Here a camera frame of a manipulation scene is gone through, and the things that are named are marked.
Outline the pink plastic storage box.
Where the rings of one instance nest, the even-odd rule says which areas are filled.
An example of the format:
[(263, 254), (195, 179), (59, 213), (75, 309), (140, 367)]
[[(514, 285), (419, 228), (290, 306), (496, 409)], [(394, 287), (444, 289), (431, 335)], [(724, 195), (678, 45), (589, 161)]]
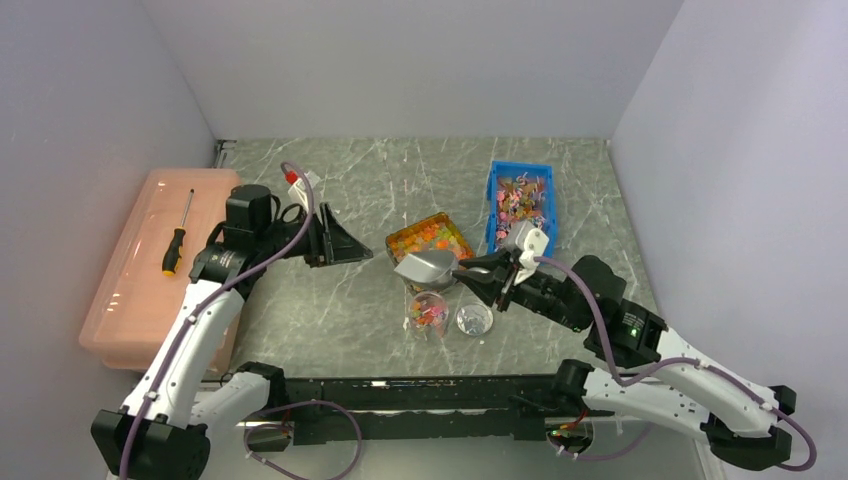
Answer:
[[(143, 183), (79, 335), (80, 345), (112, 369), (144, 372), (181, 308), (192, 261), (225, 218), (225, 202), (242, 180), (231, 169), (156, 169)], [(190, 189), (182, 260), (161, 271)]]

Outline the metal scoop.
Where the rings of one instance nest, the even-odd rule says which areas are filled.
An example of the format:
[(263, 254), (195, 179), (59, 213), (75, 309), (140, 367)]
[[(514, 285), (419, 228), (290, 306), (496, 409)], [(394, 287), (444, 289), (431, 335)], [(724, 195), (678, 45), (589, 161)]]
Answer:
[(406, 255), (394, 268), (402, 278), (419, 285), (443, 285), (452, 282), (459, 259), (449, 250), (428, 250)]

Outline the yellow black screwdriver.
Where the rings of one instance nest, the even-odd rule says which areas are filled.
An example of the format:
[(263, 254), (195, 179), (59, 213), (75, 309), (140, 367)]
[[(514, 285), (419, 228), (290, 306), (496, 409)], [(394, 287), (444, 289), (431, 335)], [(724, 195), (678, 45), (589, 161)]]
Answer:
[(182, 248), (186, 235), (185, 226), (188, 214), (190, 212), (191, 203), (194, 198), (194, 194), (195, 190), (190, 189), (188, 192), (186, 203), (184, 205), (183, 213), (180, 218), (180, 223), (173, 230), (171, 240), (163, 255), (161, 271), (165, 276), (174, 276), (180, 266), (180, 262), (182, 260)]

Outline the clear plastic cup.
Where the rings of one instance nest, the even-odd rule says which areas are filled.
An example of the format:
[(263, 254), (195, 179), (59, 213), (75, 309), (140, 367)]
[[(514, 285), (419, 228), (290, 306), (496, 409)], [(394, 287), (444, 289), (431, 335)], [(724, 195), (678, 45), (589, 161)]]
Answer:
[(449, 313), (449, 304), (441, 294), (422, 291), (410, 301), (404, 326), (418, 338), (443, 338), (449, 325)]

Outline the clear round lid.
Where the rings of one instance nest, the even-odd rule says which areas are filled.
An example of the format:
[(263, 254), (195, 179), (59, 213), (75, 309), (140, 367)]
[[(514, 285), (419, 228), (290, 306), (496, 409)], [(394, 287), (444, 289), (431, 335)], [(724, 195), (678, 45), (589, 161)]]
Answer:
[(494, 325), (491, 309), (483, 303), (467, 303), (460, 306), (455, 314), (458, 329), (472, 337), (488, 333)]

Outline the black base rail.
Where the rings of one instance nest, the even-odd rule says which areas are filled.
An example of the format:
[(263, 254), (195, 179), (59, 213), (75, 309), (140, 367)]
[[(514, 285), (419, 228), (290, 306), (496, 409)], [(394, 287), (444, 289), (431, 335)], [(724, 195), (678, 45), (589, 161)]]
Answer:
[(237, 421), (280, 426), (249, 444), (275, 451), (342, 440), (510, 437), (562, 440), (581, 451), (592, 442), (592, 420), (633, 417), (699, 441), (709, 412), (661, 383), (621, 387), (601, 370), (567, 361), (556, 374), (290, 378), (271, 376), (268, 396)]

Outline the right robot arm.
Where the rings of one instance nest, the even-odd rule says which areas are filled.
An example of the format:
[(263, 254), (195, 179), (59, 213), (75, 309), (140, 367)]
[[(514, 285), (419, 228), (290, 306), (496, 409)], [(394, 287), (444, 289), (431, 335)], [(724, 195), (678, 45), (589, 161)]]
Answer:
[(565, 360), (551, 388), (564, 415), (606, 411), (640, 418), (706, 444), (718, 459), (749, 471), (803, 471), (790, 462), (797, 394), (726, 370), (649, 309), (625, 299), (626, 282), (600, 258), (573, 266), (501, 250), (462, 260), (452, 273), (484, 304), (521, 306), (577, 333), (596, 362)]

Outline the blue bin of lollipops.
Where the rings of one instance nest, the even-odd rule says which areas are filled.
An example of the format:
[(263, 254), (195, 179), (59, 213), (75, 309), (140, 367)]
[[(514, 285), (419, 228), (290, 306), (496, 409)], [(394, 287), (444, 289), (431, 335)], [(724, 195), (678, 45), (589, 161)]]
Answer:
[(493, 253), (512, 226), (527, 220), (549, 238), (545, 255), (553, 256), (558, 214), (553, 168), (550, 165), (494, 160), (487, 181), (489, 215), (485, 230), (487, 252)]

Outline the candy tin with gummies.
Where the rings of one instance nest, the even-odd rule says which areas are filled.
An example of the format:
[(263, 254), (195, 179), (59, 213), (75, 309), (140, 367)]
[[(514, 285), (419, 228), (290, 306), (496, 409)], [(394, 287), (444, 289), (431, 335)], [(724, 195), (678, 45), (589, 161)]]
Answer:
[(409, 254), (429, 251), (449, 251), (457, 260), (475, 256), (470, 244), (445, 212), (389, 234), (385, 246), (394, 266), (398, 266)]

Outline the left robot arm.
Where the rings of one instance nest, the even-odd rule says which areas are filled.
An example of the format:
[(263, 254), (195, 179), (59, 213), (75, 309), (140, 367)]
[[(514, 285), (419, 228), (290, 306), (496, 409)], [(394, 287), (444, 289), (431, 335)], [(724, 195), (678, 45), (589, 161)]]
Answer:
[(282, 369), (260, 362), (239, 367), (207, 399), (196, 394), (226, 330), (255, 284), (275, 261), (302, 258), (312, 267), (360, 262), (373, 252), (349, 234), (326, 203), (286, 208), (270, 189), (236, 186), (225, 218), (195, 256), (183, 304), (152, 364), (116, 411), (100, 411), (91, 435), (119, 479), (197, 479), (213, 439), (256, 413), (279, 417), (290, 401)]

